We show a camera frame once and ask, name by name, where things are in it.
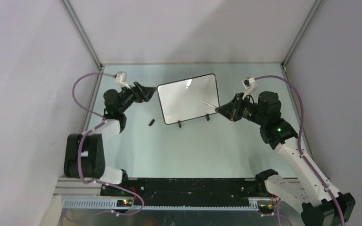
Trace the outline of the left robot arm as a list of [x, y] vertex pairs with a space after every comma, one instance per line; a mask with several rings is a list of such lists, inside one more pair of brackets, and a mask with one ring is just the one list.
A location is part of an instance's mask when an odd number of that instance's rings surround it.
[[117, 195], [127, 195], [130, 183], [123, 179], [122, 169], [106, 164], [105, 145], [124, 131], [127, 121], [125, 111], [133, 103], [148, 102], [156, 90], [156, 87], [142, 86], [138, 82], [128, 87], [123, 85], [121, 91], [107, 90], [103, 94], [105, 108], [102, 121], [84, 133], [67, 137], [64, 175], [83, 179], [86, 183], [98, 180], [112, 184], [112, 190]]

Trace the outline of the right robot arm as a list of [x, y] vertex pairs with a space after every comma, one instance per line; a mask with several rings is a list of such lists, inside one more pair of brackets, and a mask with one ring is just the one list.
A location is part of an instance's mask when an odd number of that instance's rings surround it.
[[264, 91], [256, 103], [244, 99], [243, 95], [237, 93], [215, 111], [232, 122], [246, 119], [259, 125], [264, 143], [287, 162], [302, 186], [300, 189], [268, 169], [256, 175], [257, 194], [277, 196], [300, 214], [306, 226], [344, 226], [355, 199], [350, 193], [341, 193], [301, 147], [298, 133], [281, 116], [278, 94]]

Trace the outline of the black white marker pen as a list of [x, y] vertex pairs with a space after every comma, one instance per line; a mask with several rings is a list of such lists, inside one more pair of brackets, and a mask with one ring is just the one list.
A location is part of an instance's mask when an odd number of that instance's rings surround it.
[[201, 102], [201, 103], [205, 104], [206, 106], [209, 106], [209, 107], [211, 107], [211, 108], [213, 108], [213, 109], [218, 108], [217, 106], [215, 106], [215, 105], [213, 105], [213, 104], [210, 104], [210, 103], [208, 103], [208, 102], [206, 102], [206, 101], [200, 100], [200, 99], [199, 99], [199, 102]]

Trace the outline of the black framed whiteboard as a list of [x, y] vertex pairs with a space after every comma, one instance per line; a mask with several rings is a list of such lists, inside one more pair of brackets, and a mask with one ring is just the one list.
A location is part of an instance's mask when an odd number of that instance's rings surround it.
[[157, 93], [166, 125], [215, 114], [215, 109], [199, 102], [219, 106], [216, 75], [206, 74], [158, 85]]

